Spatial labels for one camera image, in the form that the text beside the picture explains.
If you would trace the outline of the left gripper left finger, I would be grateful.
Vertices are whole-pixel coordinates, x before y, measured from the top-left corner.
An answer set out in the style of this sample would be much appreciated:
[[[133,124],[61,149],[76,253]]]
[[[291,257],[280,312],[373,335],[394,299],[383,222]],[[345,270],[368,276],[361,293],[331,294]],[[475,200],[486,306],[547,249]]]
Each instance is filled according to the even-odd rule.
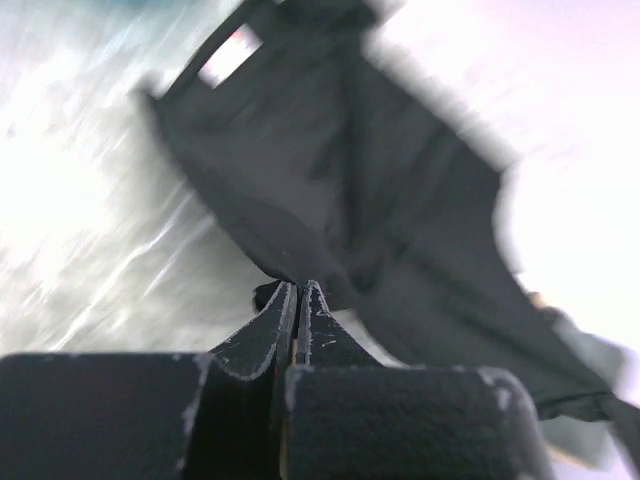
[[[243,479],[277,468],[274,396],[297,290],[206,353],[20,353],[1,360],[5,479]]]

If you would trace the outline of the black t shirt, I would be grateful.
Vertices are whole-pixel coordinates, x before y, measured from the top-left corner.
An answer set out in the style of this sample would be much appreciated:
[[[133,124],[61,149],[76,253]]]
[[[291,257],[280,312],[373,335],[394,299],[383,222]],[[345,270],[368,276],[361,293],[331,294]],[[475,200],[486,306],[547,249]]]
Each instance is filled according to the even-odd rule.
[[[363,54],[366,1],[245,1],[160,94],[151,123],[239,248],[317,282],[393,356],[512,372],[544,419],[639,411],[559,336],[501,257],[501,174]]]

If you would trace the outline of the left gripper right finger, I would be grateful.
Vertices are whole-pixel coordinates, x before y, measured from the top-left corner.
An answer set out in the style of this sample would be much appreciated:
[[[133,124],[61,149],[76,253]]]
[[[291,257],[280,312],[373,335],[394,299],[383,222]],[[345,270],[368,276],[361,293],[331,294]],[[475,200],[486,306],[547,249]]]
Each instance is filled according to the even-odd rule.
[[[387,367],[304,290],[286,373],[289,479],[550,479],[533,403],[493,367]]]

